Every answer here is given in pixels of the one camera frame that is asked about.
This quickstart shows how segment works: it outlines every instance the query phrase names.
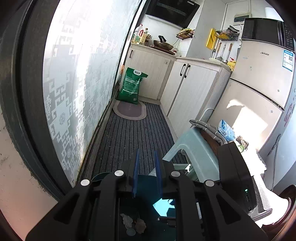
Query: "plastic stool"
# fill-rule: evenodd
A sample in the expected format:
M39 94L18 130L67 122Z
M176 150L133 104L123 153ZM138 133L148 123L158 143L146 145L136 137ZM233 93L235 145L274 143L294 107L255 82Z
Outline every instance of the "plastic stool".
M200 182L205 180L219 180L218 159L209 144L203 139L199 128L193 126L180 136L163 160L170 161L179 150L184 150L188 155L191 165Z

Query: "kitchen cabinet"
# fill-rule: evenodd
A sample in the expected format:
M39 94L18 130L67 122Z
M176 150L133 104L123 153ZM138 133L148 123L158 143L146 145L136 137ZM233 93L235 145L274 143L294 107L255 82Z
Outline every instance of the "kitchen cabinet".
M148 75L140 83L139 95L156 100L164 83L165 77L169 76L172 58L165 53L146 46L134 46L129 49L122 76L124 79L127 67L139 70Z
M185 71L186 78L182 81L168 118L177 135L191 127L189 120L195 119L207 97L213 79L218 72L200 66L188 65Z
M219 61L177 57L160 100L177 137L191 127L189 120L207 122L230 74Z
M184 72L188 64L184 62L174 62L167 84L160 99L165 114L167 115L175 100L177 92L184 78Z

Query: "plastic bag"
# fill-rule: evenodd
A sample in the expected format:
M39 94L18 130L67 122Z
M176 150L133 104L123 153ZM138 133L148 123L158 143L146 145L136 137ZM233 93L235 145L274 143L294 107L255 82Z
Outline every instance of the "plastic bag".
M142 78L147 77L147 74L141 71L127 68L124 76L121 91L118 93L117 100L126 101L132 104L138 103L139 86Z
M235 141L235 134L233 129L224 120L221 120L219 122L218 131L228 142Z

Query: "metal screw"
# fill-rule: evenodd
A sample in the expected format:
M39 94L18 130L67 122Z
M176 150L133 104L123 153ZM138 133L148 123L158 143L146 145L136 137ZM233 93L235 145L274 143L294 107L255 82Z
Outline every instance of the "metal screw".
M114 172L115 176L122 176L124 174L124 172L122 170L117 170L116 172Z
M212 187L212 186L215 185L215 183L214 183L212 180L207 180L207 181L205 182L205 184L206 184L208 187Z
M82 186L87 186L88 184L90 184L90 181L89 181L88 179L84 179L84 180L82 180L82 181L80 182L80 184L81 184Z
M173 171L173 172L171 172L171 175L173 177L179 177L180 176L180 173L178 171Z

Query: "black cabinet handle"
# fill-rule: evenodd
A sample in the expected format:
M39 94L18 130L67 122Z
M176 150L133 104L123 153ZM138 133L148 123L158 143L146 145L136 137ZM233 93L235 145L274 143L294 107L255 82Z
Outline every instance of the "black cabinet handle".
M190 67L191 67L191 65L188 65L187 69L185 70L184 78L187 77L186 74L187 74L187 71L188 71L188 69L189 69Z
M180 72L180 76L182 76L182 70L183 70L184 66L186 66L186 64L183 64L181 72Z

